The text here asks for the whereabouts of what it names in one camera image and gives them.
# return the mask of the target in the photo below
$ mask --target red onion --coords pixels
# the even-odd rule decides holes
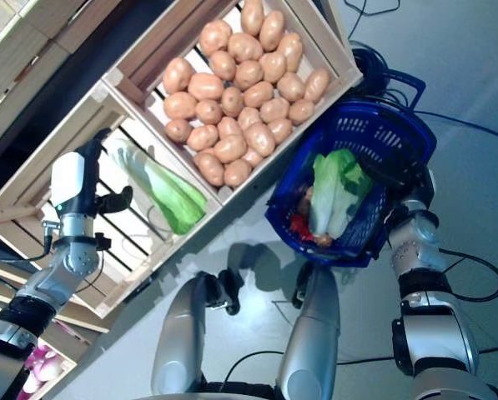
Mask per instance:
[[[33,366],[33,374],[41,382],[47,382],[57,378],[62,371],[62,358],[60,356],[47,358],[44,362],[40,362]]]
[[[35,393],[37,390],[39,390],[39,388],[43,385],[43,383],[41,381],[39,381],[35,375],[33,373],[30,373],[30,376],[28,377],[28,379],[26,380],[26,382],[24,383],[24,386],[23,386],[23,391],[25,393],[29,393],[29,394],[33,394]]]

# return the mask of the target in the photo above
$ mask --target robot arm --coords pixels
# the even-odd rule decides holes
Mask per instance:
[[[115,213],[130,204],[130,187],[121,194],[95,196],[101,142],[108,133],[108,129],[100,131],[53,165],[52,200],[61,222],[43,223],[45,252],[50,249],[51,229],[59,228],[59,239],[49,268],[33,274],[0,312],[0,399],[16,398],[29,374],[23,364],[39,336],[78,285],[95,271],[97,250],[109,248],[108,239],[93,234],[95,215]]]
[[[497,400],[476,376],[478,347],[443,274],[438,219],[428,211],[434,196],[430,173],[423,166],[416,176],[419,187],[413,186],[385,223],[401,297],[401,317],[392,324],[395,362],[414,377],[414,400]]]

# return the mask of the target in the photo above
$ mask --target basket handle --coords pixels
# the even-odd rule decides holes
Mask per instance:
[[[406,85],[411,86],[412,88],[415,89],[416,91],[415,96],[410,102],[410,105],[408,106],[409,110],[413,110],[415,108],[415,105],[417,104],[417,102],[419,102],[419,99],[423,95],[423,92],[425,91],[426,88],[425,81],[422,81],[419,78],[413,77],[407,73],[401,71],[395,71],[394,69],[386,69],[380,74],[386,78],[405,83]]]

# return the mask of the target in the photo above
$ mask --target wooden slat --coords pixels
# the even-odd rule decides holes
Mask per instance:
[[[117,68],[109,71],[104,76],[104,79],[106,82],[109,82],[111,85],[118,88],[121,92],[126,93],[128,98],[132,99],[134,103],[141,104],[144,101],[145,93],[143,93],[139,87],[135,86],[135,84]]]
[[[329,24],[330,28],[334,32],[335,36],[340,40],[345,51],[347,52],[351,60],[355,59],[350,48],[349,39],[347,39],[347,31],[345,30],[345,25],[340,18],[340,12],[338,10],[338,5],[335,0],[320,0],[323,6],[324,19]]]
[[[11,302],[14,294],[12,289],[0,283],[0,302]],[[73,323],[83,328],[92,329],[97,332],[107,333],[109,332],[114,319],[117,317],[116,314],[117,313],[110,315],[108,318],[101,319],[87,310],[87,308],[70,302],[58,313],[56,319],[66,323]]]
[[[160,17],[161,21],[157,20],[151,25],[126,54],[124,54],[123,59],[118,62],[118,69],[126,77],[131,77],[148,56],[158,48],[158,45],[176,29],[179,23],[203,2],[204,0],[173,2],[169,8],[165,10],[163,17]]]
[[[54,38],[80,8],[83,0],[30,0],[19,15],[39,32]]]
[[[41,338],[67,360],[78,363],[87,352],[89,345],[63,331],[56,323],[51,322]]]
[[[0,33],[0,97],[48,38],[19,16]]]
[[[37,212],[37,209],[31,205],[11,206],[0,208],[0,223],[11,221],[12,219],[27,217]]]
[[[65,327],[67,330],[70,330],[74,336],[86,342],[89,346],[94,344],[100,336],[99,332],[92,331],[91,329],[86,329],[85,327],[77,327],[76,325],[72,325],[71,323],[65,323]]]
[[[0,262],[0,277],[6,278],[9,281],[20,283],[23,285],[32,276],[30,272],[26,272],[21,268],[13,267],[4,262]]]
[[[121,0],[90,0],[74,20],[56,37],[56,43],[74,53],[113,11]]]
[[[67,57],[68,53],[54,43],[41,52],[28,74],[0,103],[0,137]]]

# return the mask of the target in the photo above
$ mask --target green vegetable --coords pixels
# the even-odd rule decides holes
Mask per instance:
[[[128,141],[116,139],[109,156],[148,194],[173,232],[187,233],[204,216],[206,197]]]
[[[314,162],[310,231],[315,236],[328,233],[339,238],[370,189],[371,179],[348,149],[335,150],[327,157],[319,154]]]
[[[309,210],[309,230],[315,236],[324,235],[329,226],[335,188],[340,178],[343,158],[338,152],[327,157],[318,154],[314,161],[314,192]]]

